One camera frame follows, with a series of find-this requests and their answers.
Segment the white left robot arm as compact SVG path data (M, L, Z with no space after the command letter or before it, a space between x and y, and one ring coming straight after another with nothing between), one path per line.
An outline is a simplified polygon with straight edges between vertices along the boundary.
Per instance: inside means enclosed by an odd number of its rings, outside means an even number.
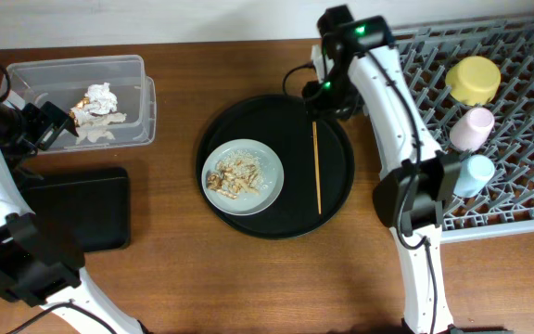
M62 132L75 135L76 121L51 102L11 104L10 94L0 91L0 298L41 310L15 330L54 314L80 333L145 333L142 322L90 277L68 228L39 217L19 190L20 181L31 177L22 163L49 149Z

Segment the grey plate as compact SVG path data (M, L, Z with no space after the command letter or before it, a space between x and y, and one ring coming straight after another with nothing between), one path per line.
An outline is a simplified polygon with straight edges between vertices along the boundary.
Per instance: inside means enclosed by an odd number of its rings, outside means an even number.
M238 150L259 158L263 172L263 184L259 195L241 194L237 199L228 199L208 190L206 178L219 160L223 159L229 152ZM282 162L271 148L256 140L236 139L218 146L207 158L202 160L199 180L203 195L218 211L236 216L250 216L266 210L275 202L283 189L285 174Z

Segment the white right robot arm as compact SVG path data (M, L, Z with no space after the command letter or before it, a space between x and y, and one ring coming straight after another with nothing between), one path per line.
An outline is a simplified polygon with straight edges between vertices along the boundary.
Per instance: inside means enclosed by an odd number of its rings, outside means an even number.
M381 162L373 191L379 221L396 244L411 333L453 333L440 258L443 206L461 163L428 131L405 82L400 52L385 19L355 19L346 5L317 21L320 43L311 54L317 78L301 95L311 119L347 119L363 103Z

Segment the wooden chopstick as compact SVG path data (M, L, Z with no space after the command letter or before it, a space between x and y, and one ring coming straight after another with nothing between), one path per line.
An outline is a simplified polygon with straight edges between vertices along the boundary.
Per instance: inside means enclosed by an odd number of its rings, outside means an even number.
M318 130L317 130L317 123L315 121L311 123L311 129L312 129L312 145L313 145L313 160L314 160L315 187L316 187L316 197L317 197L317 210L318 210L318 214L322 215L322 195L321 195L321 182L320 182Z

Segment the food scraps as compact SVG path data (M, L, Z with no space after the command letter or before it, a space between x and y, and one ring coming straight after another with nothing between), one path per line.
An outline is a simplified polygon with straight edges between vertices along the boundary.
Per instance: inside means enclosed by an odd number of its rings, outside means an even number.
M206 188L228 199L241 194L259 195L263 172L258 157L242 151L231 151L219 160L206 178Z

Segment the white napkin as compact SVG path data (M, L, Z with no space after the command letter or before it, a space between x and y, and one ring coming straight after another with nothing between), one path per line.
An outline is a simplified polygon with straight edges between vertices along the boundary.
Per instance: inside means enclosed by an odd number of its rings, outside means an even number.
M88 120L82 126L76 127L79 135L76 144L80 145L84 140L91 144L100 139L115 140L115 135L110 132L108 126L125 122L126 114L118 112L118 99L110 91L110 83L90 85L83 97L90 100L84 108L88 113Z

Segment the pink cup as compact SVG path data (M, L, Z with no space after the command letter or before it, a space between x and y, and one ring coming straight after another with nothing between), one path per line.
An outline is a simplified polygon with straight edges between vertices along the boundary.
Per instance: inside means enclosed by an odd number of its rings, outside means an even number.
M476 151L488 139L495 119L485 108L472 108L451 128L451 143L461 151Z

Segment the yellow bowl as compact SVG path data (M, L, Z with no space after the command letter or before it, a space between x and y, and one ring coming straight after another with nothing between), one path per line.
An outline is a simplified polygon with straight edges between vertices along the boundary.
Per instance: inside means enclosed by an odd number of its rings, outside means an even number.
M447 73L445 83L450 94L467 106L485 105L496 96L502 75L498 66L488 58L467 57Z

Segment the light blue cup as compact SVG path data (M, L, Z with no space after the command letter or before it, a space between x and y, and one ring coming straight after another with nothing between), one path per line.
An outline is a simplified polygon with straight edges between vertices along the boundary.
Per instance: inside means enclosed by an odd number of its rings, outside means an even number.
M494 163L483 155L473 155L463 161L453 194L473 198L492 179L496 171Z

